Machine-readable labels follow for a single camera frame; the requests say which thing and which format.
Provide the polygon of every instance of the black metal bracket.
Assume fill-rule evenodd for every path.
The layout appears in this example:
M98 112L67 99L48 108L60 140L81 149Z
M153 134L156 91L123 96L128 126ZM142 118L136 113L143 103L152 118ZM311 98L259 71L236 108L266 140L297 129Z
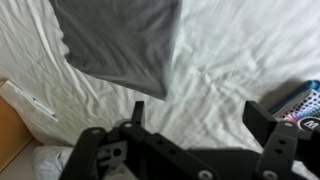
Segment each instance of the black metal bracket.
M102 179L119 163L138 179L304 179L291 171L294 159L320 172L318 159L308 153L319 152L320 127L300 137L295 124L275 121L255 102L246 103L243 122L264 147L262 154L239 148L183 150L142 127L144 102L137 102L131 121L107 133L102 128L85 130L60 179Z

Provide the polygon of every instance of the gray cloth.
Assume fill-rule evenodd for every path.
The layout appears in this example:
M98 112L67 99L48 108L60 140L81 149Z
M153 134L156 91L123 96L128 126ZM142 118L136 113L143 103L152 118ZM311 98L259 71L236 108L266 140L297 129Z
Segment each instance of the gray cloth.
M67 61L153 97L168 92L181 0L50 0Z

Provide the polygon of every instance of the bolt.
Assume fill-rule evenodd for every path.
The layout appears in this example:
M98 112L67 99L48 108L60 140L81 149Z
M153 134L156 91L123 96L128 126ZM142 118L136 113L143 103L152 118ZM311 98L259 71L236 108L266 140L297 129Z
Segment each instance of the bolt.
M270 171L270 170L263 171L262 175L263 175L264 179L266 179L266 180L277 180L278 179L278 175L275 172Z
M201 170L199 172L198 176L201 180L212 180L213 179L211 172L208 170Z

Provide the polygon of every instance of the colorful packaging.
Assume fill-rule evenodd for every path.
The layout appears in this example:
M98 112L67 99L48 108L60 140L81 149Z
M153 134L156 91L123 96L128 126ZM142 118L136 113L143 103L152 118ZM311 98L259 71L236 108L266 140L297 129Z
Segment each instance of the colorful packaging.
M306 132L320 125L320 81L307 81L269 112L278 120L296 123Z

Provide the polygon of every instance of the white bed sheet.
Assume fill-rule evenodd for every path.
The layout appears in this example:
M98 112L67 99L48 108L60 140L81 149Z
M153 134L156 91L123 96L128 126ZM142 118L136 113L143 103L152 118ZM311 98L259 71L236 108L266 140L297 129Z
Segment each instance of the white bed sheet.
M146 102L146 128L180 146L260 147L242 124L245 100L264 107L320 79L320 2L184 0L167 100L87 76L64 55L47 0L0 1L0 77L56 113L42 127L74 144Z

